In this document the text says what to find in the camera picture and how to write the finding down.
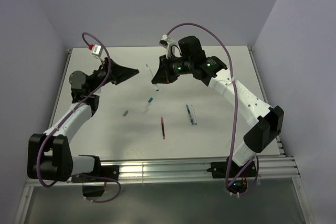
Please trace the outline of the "white teal marker pen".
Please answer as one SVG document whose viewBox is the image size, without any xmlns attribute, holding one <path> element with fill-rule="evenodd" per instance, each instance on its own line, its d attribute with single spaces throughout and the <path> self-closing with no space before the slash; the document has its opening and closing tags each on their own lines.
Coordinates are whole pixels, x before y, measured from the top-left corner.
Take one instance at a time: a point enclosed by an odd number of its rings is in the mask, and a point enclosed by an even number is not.
<svg viewBox="0 0 336 224">
<path fill-rule="evenodd" d="M 148 74 L 149 74 L 149 78 L 150 78 L 150 83 L 151 83 L 151 85 L 153 85 L 153 87 L 155 88 L 155 91 L 156 91 L 156 92 L 159 92 L 159 87 L 158 87 L 158 85 L 152 83 L 152 79 L 153 79 L 154 75 L 153 75 L 153 72 L 152 72 L 152 70 L 151 70 L 151 68 L 149 67 L 148 64 L 146 64 L 146 69 L 147 69 L 147 72 L 148 72 Z"/>
</svg>

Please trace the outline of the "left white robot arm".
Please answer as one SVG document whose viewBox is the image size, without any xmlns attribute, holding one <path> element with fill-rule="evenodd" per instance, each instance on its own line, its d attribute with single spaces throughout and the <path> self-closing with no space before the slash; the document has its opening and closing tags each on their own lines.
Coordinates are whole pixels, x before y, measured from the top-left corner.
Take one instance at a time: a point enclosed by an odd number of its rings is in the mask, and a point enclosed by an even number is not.
<svg viewBox="0 0 336 224">
<path fill-rule="evenodd" d="M 43 133 L 33 134 L 28 141 L 27 176 L 43 186 L 65 182 L 84 175 L 91 182 L 102 176 L 100 158 L 94 155 L 72 156 L 70 141 L 98 110 L 100 97 L 96 92 L 105 84 L 118 85 L 139 74 L 138 69 L 118 65 L 105 58 L 91 75 L 75 71 L 69 76 L 71 106 L 66 114 Z"/>
</svg>

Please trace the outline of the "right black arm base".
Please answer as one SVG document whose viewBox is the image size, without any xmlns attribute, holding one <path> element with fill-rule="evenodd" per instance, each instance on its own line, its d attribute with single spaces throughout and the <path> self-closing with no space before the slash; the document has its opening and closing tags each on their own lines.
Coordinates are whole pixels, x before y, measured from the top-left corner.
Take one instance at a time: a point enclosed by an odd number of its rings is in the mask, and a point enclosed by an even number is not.
<svg viewBox="0 0 336 224">
<path fill-rule="evenodd" d="M 259 163 L 248 161 L 244 166 L 239 167 L 234 162 L 231 163 L 227 190 L 230 195 L 237 197 L 246 194 L 258 183 Z M 206 171 L 211 173 L 213 179 L 226 179 L 228 169 L 228 159 L 223 162 L 211 162 L 210 168 Z"/>
</svg>

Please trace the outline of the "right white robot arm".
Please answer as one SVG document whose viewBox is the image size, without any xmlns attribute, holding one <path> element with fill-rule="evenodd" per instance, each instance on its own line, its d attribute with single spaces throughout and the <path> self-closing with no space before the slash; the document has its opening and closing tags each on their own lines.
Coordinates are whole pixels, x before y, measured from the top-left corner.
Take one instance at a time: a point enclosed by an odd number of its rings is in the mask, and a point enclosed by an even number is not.
<svg viewBox="0 0 336 224">
<path fill-rule="evenodd" d="M 245 164 L 281 133 L 283 109 L 272 107 L 254 95 L 217 56 L 206 56 L 197 37 L 175 41 L 163 35 L 159 44 L 166 53 L 159 57 L 159 68 L 151 80 L 153 84 L 170 84 L 183 74 L 191 74 L 232 104 L 234 113 L 241 114 L 250 126 L 243 142 L 230 152 L 232 160 L 227 164 L 230 175 L 240 176 L 245 171 Z"/>
</svg>

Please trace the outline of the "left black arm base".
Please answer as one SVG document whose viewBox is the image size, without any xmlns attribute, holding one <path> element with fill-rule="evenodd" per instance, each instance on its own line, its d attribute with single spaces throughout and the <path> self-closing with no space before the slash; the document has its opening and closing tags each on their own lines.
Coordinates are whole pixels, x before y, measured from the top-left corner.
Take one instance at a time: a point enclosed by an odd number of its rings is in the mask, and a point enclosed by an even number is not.
<svg viewBox="0 0 336 224">
<path fill-rule="evenodd" d="M 95 172 L 72 176 L 71 182 L 82 184 L 82 194 L 86 199 L 92 200 L 93 202 L 104 201 L 99 200 L 99 197 L 102 197 L 103 194 L 107 192 L 108 183 L 115 183 L 117 185 L 117 193 L 112 199 L 115 199 L 119 195 L 121 191 L 119 174 L 119 165 L 107 165 L 101 166 Z"/>
</svg>

